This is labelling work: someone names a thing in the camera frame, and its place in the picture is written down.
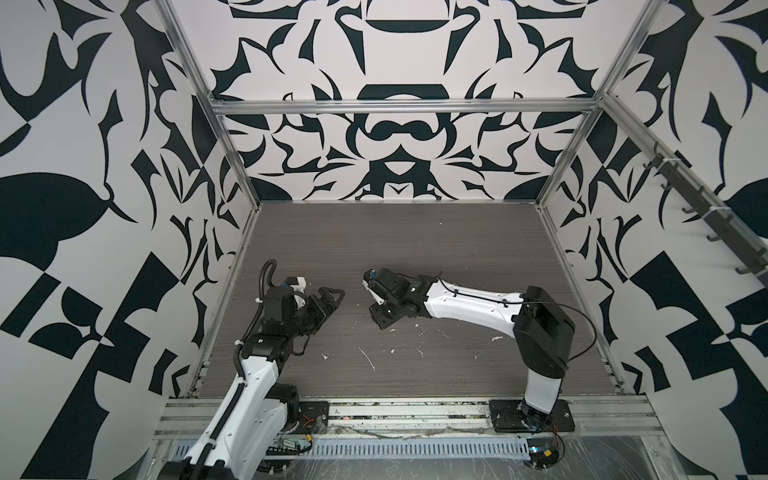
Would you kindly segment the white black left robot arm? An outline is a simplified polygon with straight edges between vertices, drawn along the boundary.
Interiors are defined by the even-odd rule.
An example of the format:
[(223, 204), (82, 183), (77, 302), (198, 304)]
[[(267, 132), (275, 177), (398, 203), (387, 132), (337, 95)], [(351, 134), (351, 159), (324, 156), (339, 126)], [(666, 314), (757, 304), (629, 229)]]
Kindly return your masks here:
[(282, 283), (262, 290), (256, 315), (233, 354), (234, 380), (203, 434), (160, 479), (251, 479), (278, 434), (301, 420), (297, 388), (279, 376), (294, 340), (310, 338), (340, 307), (345, 292), (305, 294)]

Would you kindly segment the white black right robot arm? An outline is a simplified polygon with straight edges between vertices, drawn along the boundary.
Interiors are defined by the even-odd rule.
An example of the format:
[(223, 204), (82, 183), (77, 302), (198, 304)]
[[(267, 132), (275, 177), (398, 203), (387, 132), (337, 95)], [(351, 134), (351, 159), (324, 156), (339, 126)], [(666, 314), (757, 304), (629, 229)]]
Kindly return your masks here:
[(371, 317), (382, 330), (404, 317), (451, 319), (514, 339), (527, 368), (526, 388), (519, 401), (489, 403), (493, 428), (505, 433), (538, 433), (556, 425), (575, 323), (545, 290), (530, 286), (523, 293), (490, 292), (386, 268), (365, 272), (363, 285), (374, 299)]

